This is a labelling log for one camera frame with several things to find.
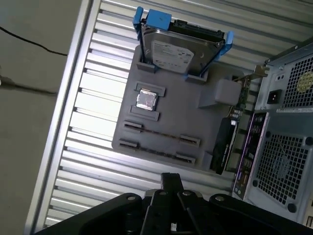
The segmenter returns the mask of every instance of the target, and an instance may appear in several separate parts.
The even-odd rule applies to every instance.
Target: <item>metal mesh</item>
[[[313,105],[313,57],[302,60],[291,69],[284,98],[284,108]]]
[[[272,135],[265,142],[257,172],[258,187],[282,204],[295,199],[308,150],[301,148],[302,138]]]

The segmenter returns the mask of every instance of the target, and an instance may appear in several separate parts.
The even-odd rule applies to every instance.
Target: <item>cable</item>
[[[12,79],[8,77],[2,77],[0,76],[0,89],[6,89],[6,90],[22,90],[25,92],[32,92],[32,93],[37,93],[37,94],[44,94],[44,95],[52,95],[52,96],[57,96],[57,92],[52,92],[52,91],[47,91],[41,88],[37,87],[30,87],[26,86],[23,84],[16,84],[15,82],[12,81]]]
[[[45,94],[45,95],[58,95],[57,92],[52,92],[52,91],[44,90],[41,88],[30,87],[30,86],[21,85],[21,84],[15,84],[15,88],[24,90],[26,92],[35,92],[35,93],[40,93],[40,94]]]
[[[230,113],[231,113],[233,107],[234,107],[234,106],[231,106],[231,107],[229,108],[229,112],[228,112],[228,114],[227,114],[227,116],[226,116],[227,118],[230,117]]]
[[[67,54],[65,54],[65,53],[60,53],[60,52],[57,52],[57,51],[50,50],[50,49],[44,47],[43,45],[40,45],[40,44],[38,44],[38,43],[35,43],[35,42],[31,41],[31,40],[22,38],[22,37],[20,37],[20,36],[14,34],[14,33],[11,33],[10,31],[6,30],[5,28],[2,28],[1,26],[0,26],[0,29],[1,29],[3,32],[5,32],[5,33],[7,33],[7,34],[9,34],[9,35],[11,35],[11,36],[17,38],[17,39],[20,39],[20,40],[22,40],[22,41],[24,41],[24,42],[27,42],[27,43],[36,45],[36,46],[38,46],[38,47],[41,47],[41,48],[45,49],[46,51],[48,51],[48,52],[50,52],[50,53],[57,54],[57,55],[62,55],[62,56],[67,56]]]

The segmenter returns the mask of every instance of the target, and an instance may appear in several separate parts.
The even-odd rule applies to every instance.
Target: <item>screw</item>
[[[296,213],[296,211],[297,211],[297,207],[293,203],[289,203],[287,208],[288,208],[289,212],[291,212],[291,213]]]
[[[217,200],[217,201],[219,201],[219,202],[222,202],[222,201],[225,200],[225,198],[223,198],[222,196],[217,196],[217,197],[215,198],[215,200]]]
[[[257,181],[257,180],[254,180],[254,181],[252,182],[252,185],[253,185],[254,187],[257,187],[257,186],[258,186],[258,181]]]
[[[271,135],[271,132],[270,132],[270,131],[266,131],[266,133],[265,133],[265,137],[266,137],[266,138],[269,138],[269,137],[270,137],[270,135]]]
[[[305,144],[309,145],[309,146],[313,145],[313,138],[312,137],[307,137],[305,139]]]
[[[191,195],[191,192],[190,191],[184,191],[182,194],[185,196],[189,196],[189,195]]]

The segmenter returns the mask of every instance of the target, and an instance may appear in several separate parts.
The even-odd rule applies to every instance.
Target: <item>black mount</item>
[[[161,188],[110,201],[36,235],[312,235],[313,230],[224,194],[205,201],[184,190],[179,174],[162,173]]]

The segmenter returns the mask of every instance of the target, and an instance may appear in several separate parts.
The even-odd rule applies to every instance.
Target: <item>hard drive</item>
[[[233,33],[214,31],[175,20],[170,14],[150,9],[141,19],[139,7],[133,20],[142,49],[142,62],[159,69],[202,76],[211,62],[232,46]]]

